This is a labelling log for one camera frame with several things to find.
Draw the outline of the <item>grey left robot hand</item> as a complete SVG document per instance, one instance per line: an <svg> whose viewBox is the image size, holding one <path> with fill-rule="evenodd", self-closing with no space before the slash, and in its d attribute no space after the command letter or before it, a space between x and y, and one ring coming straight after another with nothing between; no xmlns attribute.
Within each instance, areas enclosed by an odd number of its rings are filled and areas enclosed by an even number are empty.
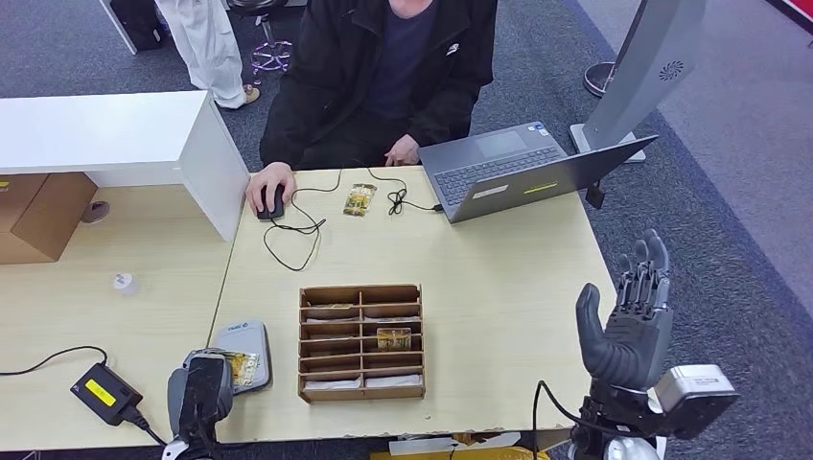
<svg viewBox="0 0 813 460"><path fill-rule="evenodd" d="M193 350L168 380L167 400L175 437L215 441L215 425L225 419L234 400L233 370L225 350Z"/></svg>

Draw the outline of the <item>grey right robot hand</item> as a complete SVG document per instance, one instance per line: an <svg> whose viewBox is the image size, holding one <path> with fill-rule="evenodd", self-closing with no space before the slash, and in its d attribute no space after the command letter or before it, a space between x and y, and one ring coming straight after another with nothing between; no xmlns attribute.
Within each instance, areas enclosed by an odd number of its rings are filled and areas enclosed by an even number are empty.
<svg viewBox="0 0 813 460"><path fill-rule="evenodd" d="M586 283L575 304L583 365L595 380L647 390L662 374L674 312L668 306L670 259L654 229L644 231L634 254L622 255L616 304L606 322L598 316L600 292Z"/></svg>

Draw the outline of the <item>person's left hand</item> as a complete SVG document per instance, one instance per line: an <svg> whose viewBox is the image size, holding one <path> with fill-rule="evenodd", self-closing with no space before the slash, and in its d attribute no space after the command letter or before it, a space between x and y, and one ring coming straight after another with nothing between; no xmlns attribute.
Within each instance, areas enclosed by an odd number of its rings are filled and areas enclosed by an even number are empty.
<svg viewBox="0 0 813 460"><path fill-rule="evenodd" d="M419 163L418 143L408 134L398 139L384 155L387 167L414 166Z"/></svg>

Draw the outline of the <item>person's right hand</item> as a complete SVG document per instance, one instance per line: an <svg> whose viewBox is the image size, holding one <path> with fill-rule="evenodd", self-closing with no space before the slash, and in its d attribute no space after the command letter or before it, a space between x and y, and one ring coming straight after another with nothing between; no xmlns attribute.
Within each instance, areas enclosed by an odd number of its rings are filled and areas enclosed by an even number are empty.
<svg viewBox="0 0 813 460"><path fill-rule="evenodd" d="M254 214L264 211L266 204L270 212L273 211L278 186L283 187L282 202L289 204L297 186L293 171L287 163L273 162L251 176L245 198Z"/></svg>

